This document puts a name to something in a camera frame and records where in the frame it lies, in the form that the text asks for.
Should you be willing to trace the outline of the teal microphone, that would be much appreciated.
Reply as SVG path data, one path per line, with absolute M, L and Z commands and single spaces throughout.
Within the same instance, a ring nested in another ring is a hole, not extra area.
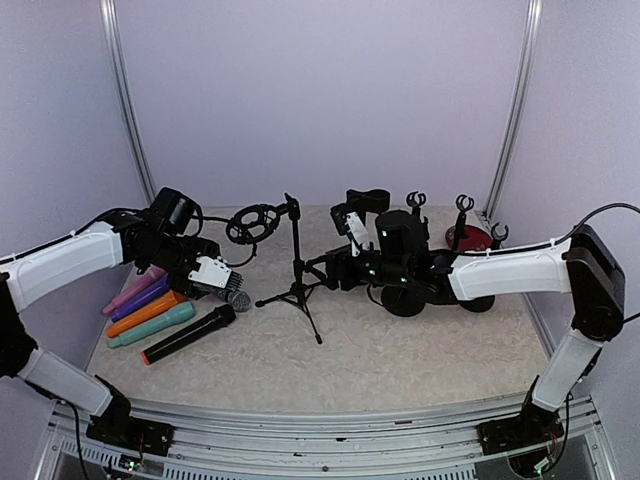
M 128 346 L 154 335 L 166 328 L 182 324 L 195 315 L 195 309 L 190 302 L 180 303 L 166 312 L 133 327 L 113 339 L 107 345 L 110 349 Z

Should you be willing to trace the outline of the black tripod mic stand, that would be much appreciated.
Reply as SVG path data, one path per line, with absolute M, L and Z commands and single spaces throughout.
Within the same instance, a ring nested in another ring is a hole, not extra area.
M 284 193 L 284 202 L 279 205 L 254 204 L 236 212 L 227 222 L 225 229 L 228 239 L 237 245 L 252 245 L 257 250 L 257 245 L 268 239 L 278 228 L 280 219 L 287 217 L 291 223 L 293 261 L 292 269 L 294 281 L 288 291 L 258 300 L 254 303 L 256 308 L 262 308 L 275 302 L 287 303 L 300 310 L 308 319 L 315 341 L 323 344 L 323 339 L 315 325 L 309 311 L 307 300 L 316 286 L 321 282 L 307 285 L 303 281 L 305 264 L 301 258 L 299 221 L 301 210 L 296 198 Z

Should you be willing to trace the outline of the black microphone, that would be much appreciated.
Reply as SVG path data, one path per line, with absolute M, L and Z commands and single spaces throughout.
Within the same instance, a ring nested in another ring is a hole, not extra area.
M 141 353 L 143 362 L 150 366 L 205 336 L 228 327 L 236 318 L 236 312 L 230 305 L 217 307 L 199 320 L 144 350 Z

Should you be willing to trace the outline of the glitter silver microphone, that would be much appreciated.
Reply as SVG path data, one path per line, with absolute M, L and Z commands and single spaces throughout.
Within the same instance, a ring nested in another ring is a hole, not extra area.
M 252 308 L 252 300 L 245 291 L 222 290 L 219 296 L 224 303 L 230 305 L 237 313 L 245 313 Z

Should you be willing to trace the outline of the purple microphone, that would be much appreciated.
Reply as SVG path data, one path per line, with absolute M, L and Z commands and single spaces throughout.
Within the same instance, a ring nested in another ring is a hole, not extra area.
M 136 294 L 130 300 L 126 301 L 122 306 L 117 307 L 109 318 L 112 322 L 117 322 L 126 316 L 138 311 L 152 301 L 160 298 L 169 291 L 168 275 L 164 274 L 152 285 Z

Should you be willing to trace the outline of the tall round stand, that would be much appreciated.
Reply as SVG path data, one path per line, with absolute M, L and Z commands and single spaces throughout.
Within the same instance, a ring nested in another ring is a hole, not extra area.
M 358 191 L 349 189 L 346 191 L 346 210 L 358 214 L 386 212 L 390 207 L 390 192 L 384 189 L 372 189 Z

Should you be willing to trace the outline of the orange microphone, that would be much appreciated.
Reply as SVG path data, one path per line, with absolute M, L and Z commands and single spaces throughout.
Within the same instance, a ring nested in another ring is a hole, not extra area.
M 115 322 L 106 330 L 106 335 L 108 338 L 114 338 L 187 300 L 188 298 L 185 295 L 169 291 L 148 305 Z

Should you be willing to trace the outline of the pink microphone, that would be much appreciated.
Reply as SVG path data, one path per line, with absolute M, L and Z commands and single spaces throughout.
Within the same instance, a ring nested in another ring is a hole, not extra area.
M 153 285 L 164 274 L 165 271 L 156 266 L 151 266 L 145 273 L 138 274 L 131 285 L 124 288 L 119 294 L 113 297 L 112 300 L 102 309 L 102 314 L 104 316 L 110 316 L 117 308 L 121 307 L 127 301 Z

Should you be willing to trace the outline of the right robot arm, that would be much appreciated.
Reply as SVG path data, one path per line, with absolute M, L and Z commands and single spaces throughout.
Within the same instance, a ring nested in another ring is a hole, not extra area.
M 460 305 L 482 313 L 492 308 L 498 295 L 570 294 L 574 309 L 570 329 L 535 378 L 520 412 L 477 427 L 486 455 L 567 433 L 559 422 L 561 406 L 595 365 L 604 344 L 620 334 L 625 323 L 624 274 L 589 225 L 538 245 L 458 253 L 428 250 L 422 223 L 407 211 L 387 211 L 376 218 L 377 247 L 369 240 L 362 213 L 341 204 L 332 208 L 331 217 L 350 244 L 322 257 L 325 284 L 345 291 L 378 286 L 381 305 L 399 317 L 417 315 L 427 304 Z

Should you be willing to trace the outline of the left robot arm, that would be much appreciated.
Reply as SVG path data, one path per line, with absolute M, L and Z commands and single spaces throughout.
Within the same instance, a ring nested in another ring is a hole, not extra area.
M 190 299 L 237 291 L 243 278 L 219 245 L 186 228 L 200 206 L 162 188 L 142 210 L 114 208 L 77 231 L 1 261 L 1 373 L 63 400 L 89 416 L 87 435 L 142 454 L 167 456 L 174 428 L 136 418 L 129 399 L 98 376 L 68 363 L 32 338 L 20 314 L 49 293 L 97 271 L 133 263 L 164 270 L 169 285 Z

